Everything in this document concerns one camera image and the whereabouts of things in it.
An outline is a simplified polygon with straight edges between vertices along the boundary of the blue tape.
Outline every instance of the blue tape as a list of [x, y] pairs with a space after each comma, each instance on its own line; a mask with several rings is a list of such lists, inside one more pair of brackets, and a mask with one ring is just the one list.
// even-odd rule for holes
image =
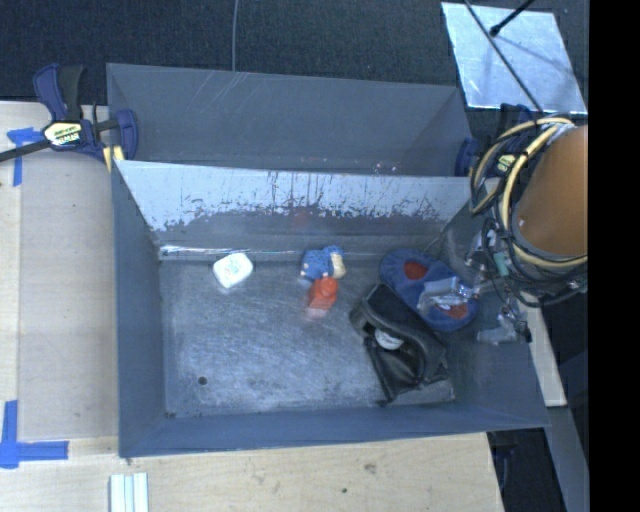
[[5, 402], [0, 441], [0, 468], [16, 469], [23, 461], [69, 458], [69, 441], [21, 443], [17, 440], [17, 426], [18, 401]]
[[[11, 139], [16, 147], [20, 147], [24, 144], [31, 144], [32, 142], [40, 142], [44, 140], [44, 136], [38, 130], [33, 128], [19, 128], [17, 130], [9, 130], [7, 137]], [[13, 186], [17, 187], [22, 183], [22, 157], [16, 158], [13, 166]]]

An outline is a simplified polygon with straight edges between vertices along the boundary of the wire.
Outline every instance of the wire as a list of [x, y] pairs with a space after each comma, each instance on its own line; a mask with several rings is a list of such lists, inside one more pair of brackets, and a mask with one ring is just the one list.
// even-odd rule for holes
[[502, 52], [500, 51], [500, 48], [498, 48], [498, 45], [496, 45], [496, 43], [493, 41], [493, 38], [491, 37], [491, 34], [489, 34], [489, 32], [487, 32], [487, 29], [484, 27], [484, 25], [482, 24], [482, 22], [480, 21], [480, 18], [478, 17], [478, 15], [476, 14], [476, 12], [473, 10], [473, 8], [471, 7], [471, 4], [469, 4], [469, 2], [467, 0], [464, 0], [465, 5], [467, 6], [467, 9], [469, 10], [469, 13], [471, 14], [471, 16], [473, 16], [473, 19], [476, 21], [476, 23], [478, 24], [478, 26], [480, 27], [480, 29], [482, 30], [482, 32], [484, 33], [485, 37], [487, 38], [487, 41], [489, 41], [489, 43], [491, 43], [491, 46], [493, 46], [493, 49], [496, 51], [496, 53], [498, 54], [498, 56], [500, 57], [500, 59], [502, 59], [502, 62], [504, 63], [505, 66], [507, 66], [507, 69], [509, 70], [509, 72], [511, 73], [511, 75], [513, 76], [513, 78], [515, 78], [516, 82], [518, 82], [518, 85], [520, 86], [520, 88], [522, 89], [522, 91], [527, 95], [527, 97], [531, 100], [531, 103], [533, 103], [536, 107], [536, 109], [544, 114], [544, 109], [542, 108], [542, 106], [540, 105], [540, 103], [538, 103], [538, 101], [533, 97], [533, 95], [531, 94], [531, 92], [529, 91], [529, 89], [527, 88], [527, 86], [524, 84], [524, 82], [520, 79], [520, 77], [518, 76], [518, 74], [516, 73], [516, 71], [513, 69], [513, 67], [511, 66], [511, 64], [509, 63], [509, 61], [507, 60], [507, 58], [502, 54]]
[[236, 27], [238, 26], [238, 6], [240, 0], [235, 0], [233, 6], [233, 27], [231, 29], [231, 71], [236, 70]]

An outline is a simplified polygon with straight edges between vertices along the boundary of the white object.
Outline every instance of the white object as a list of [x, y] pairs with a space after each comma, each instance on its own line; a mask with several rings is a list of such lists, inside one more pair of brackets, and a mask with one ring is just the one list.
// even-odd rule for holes
[[110, 512], [149, 512], [146, 473], [111, 475]]
[[243, 252], [225, 256], [213, 264], [213, 274], [225, 288], [231, 288], [244, 281], [253, 272], [253, 263]]
[[386, 348], [387, 350], [397, 350], [404, 343], [400, 338], [396, 338], [395, 336], [391, 336], [390, 334], [381, 331], [380, 329], [375, 330], [376, 341], [380, 344], [382, 348]]

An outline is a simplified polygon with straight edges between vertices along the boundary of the blue cloth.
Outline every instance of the blue cloth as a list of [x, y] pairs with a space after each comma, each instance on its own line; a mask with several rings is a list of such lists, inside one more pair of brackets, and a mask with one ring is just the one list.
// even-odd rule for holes
[[[420, 279], [410, 279], [405, 273], [405, 264], [408, 262], [422, 265], [427, 269], [426, 274]], [[417, 249], [396, 249], [388, 253], [380, 262], [380, 279], [436, 331], [451, 332], [461, 329], [468, 325], [478, 313], [477, 299], [467, 301], [467, 314], [462, 318], [453, 318], [439, 307], [429, 308], [426, 314], [418, 309], [418, 300], [424, 289], [424, 283], [440, 281], [455, 275], [456, 273], [442, 261]]]

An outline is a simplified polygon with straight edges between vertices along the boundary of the blue toy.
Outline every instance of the blue toy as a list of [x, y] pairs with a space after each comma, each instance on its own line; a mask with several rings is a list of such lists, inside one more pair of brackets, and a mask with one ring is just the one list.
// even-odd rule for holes
[[340, 279], [347, 273], [342, 261], [344, 251], [337, 245], [305, 251], [302, 255], [300, 275], [313, 281], [323, 277]]

